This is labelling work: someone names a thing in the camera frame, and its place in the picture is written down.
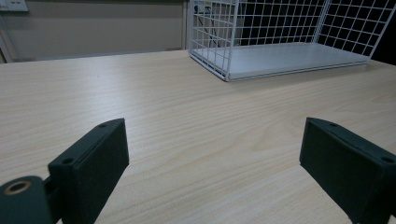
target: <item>white wall socket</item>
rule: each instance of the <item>white wall socket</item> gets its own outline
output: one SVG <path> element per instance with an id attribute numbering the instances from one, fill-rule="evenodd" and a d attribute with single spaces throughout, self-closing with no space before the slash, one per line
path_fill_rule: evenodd
<path id="1" fill-rule="evenodd" d="M 0 0 L 0 11 L 8 11 L 6 0 Z"/>
<path id="2" fill-rule="evenodd" d="M 24 0 L 6 0 L 9 11 L 29 11 Z"/>

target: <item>wire mesh panel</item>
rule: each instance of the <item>wire mesh panel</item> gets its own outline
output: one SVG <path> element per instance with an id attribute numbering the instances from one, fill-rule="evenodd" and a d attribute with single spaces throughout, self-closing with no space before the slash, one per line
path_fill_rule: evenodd
<path id="1" fill-rule="evenodd" d="M 191 1 L 190 54 L 225 80 L 367 63 L 394 0 Z"/>

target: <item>table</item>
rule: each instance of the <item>table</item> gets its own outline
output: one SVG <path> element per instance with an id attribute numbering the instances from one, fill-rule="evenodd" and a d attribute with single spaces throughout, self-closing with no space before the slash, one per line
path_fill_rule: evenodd
<path id="1" fill-rule="evenodd" d="M 187 51 L 0 64 L 0 185 L 125 118 L 131 164 L 96 223 L 350 223 L 299 165 L 305 118 L 396 153 L 395 110 L 375 61 L 233 83 Z"/>

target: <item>circular hole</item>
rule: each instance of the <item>circular hole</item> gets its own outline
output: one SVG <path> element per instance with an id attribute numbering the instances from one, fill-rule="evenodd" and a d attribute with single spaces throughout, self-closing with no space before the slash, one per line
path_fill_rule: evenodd
<path id="1" fill-rule="evenodd" d="M 395 161 L 391 158 L 388 157 L 381 157 L 381 160 L 385 161 L 385 162 L 389 162 L 389 163 L 394 163 Z"/>
<path id="2" fill-rule="evenodd" d="M 29 189 L 30 186 L 32 185 L 32 182 L 27 181 L 27 180 L 21 180 L 16 183 L 11 184 L 8 186 L 5 190 L 6 195 L 13 195 L 17 193 L 21 193 L 25 191 L 26 189 Z"/>
<path id="3" fill-rule="evenodd" d="M 69 164 L 69 163 L 72 162 L 72 161 L 73 161 L 73 159 L 68 158 L 68 159 L 63 160 L 62 163 L 63 163 L 63 164 Z"/>

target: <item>wooden table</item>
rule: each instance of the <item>wooden table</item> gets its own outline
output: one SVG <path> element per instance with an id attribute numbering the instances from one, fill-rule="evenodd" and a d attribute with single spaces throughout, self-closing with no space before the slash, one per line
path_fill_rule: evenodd
<path id="1" fill-rule="evenodd" d="M 186 51 L 0 64 L 0 185 L 125 118 L 131 164 L 96 223 L 350 223 L 299 165 L 306 117 L 396 153 L 396 67 L 226 83 Z"/>

